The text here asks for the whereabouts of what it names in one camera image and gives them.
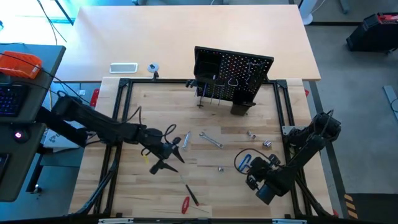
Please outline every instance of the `red screwdriver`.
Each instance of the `red screwdriver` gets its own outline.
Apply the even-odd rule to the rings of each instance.
[[[182,178],[182,176],[180,175],[182,182],[185,184],[185,186],[187,187],[189,194],[191,195],[191,198],[193,200],[193,202],[195,202],[195,205],[199,206],[199,202],[198,199],[195,197],[195,195],[192,193],[191,189],[188,187],[188,184],[185,182],[184,178]]]

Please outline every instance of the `tool holder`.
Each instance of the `tool holder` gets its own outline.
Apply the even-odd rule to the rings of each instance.
[[[197,87],[199,107],[203,106],[203,97],[232,101],[231,114],[244,116],[256,105],[253,99],[262,83],[268,81],[273,61],[273,57],[195,47],[195,80],[187,87]]]

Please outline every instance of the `bolt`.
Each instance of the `bolt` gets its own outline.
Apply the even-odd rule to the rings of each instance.
[[[271,147],[272,142],[266,140],[265,142],[262,143],[263,146],[265,147]]]
[[[248,135],[250,136],[251,139],[255,139],[256,135],[255,134],[251,134],[251,131],[248,131]]]

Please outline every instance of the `black pegboard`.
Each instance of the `black pegboard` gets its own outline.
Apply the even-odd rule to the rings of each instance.
[[[204,58],[211,62],[201,72],[201,63],[206,60]],[[234,93],[239,93],[247,101],[252,101],[267,78],[273,61],[274,58],[261,55],[195,47],[197,96],[233,101]]]

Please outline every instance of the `wooden work surface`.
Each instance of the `wooden work surface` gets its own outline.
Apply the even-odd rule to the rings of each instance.
[[[191,78],[195,46],[275,58],[270,79],[320,80],[296,5],[81,7],[57,72],[65,82],[100,82],[109,66],[137,62],[135,74]]]
[[[104,78],[96,105],[97,111],[112,115],[118,83],[118,78]],[[301,80],[288,80],[288,84],[295,123],[308,125],[311,117],[303,83]],[[149,169],[157,162],[157,158],[149,155],[149,163],[146,164],[140,155],[141,145],[123,144],[113,214],[123,212],[124,217],[151,218],[283,218],[286,213],[293,214],[290,193],[283,197],[275,196],[268,206],[245,184],[246,176],[238,173],[233,166],[235,155],[249,147],[258,149],[268,156],[276,154],[282,163],[285,163],[273,88],[261,86],[254,100],[257,105],[250,108],[246,116],[231,115],[231,102],[221,101],[217,106],[218,100],[213,100],[211,105],[210,99],[205,98],[203,101],[205,106],[199,109],[198,98],[194,97],[194,88],[185,88],[184,84],[134,84],[129,110],[130,116],[137,106],[141,105],[142,123],[163,132],[169,125],[177,124],[176,130],[170,134],[168,140],[180,136],[182,142],[179,146],[182,146],[185,134],[191,131],[187,152],[180,149],[185,164],[173,155],[167,163],[184,176],[197,196],[201,210],[195,208],[191,199],[190,205],[193,207],[182,215],[182,202],[189,194],[178,174],[170,170],[159,170],[156,175],[150,174]],[[121,105],[119,117],[123,107],[124,104]],[[133,118],[131,122],[137,123],[138,118]],[[250,140],[246,134],[247,130],[251,130],[257,139]],[[218,149],[200,138],[198,134],[201,131],[224,144],[224,148]],[[266,139],[272,141],[270,149],[262,146]],[[70,212],[81,208],[97,188],[104,150],[105,145],[101,143],[86,147]],[[246,153],[242,153],[238,161],[245,155]],[[218,172],[219,166],[224,167],[224,172]],[[309,189],[325,210],[331,212],[328,188],[318,154],[305,166],[305,175]],[[106,197],[107,191],[104,193],[101,210],[106,204]]]

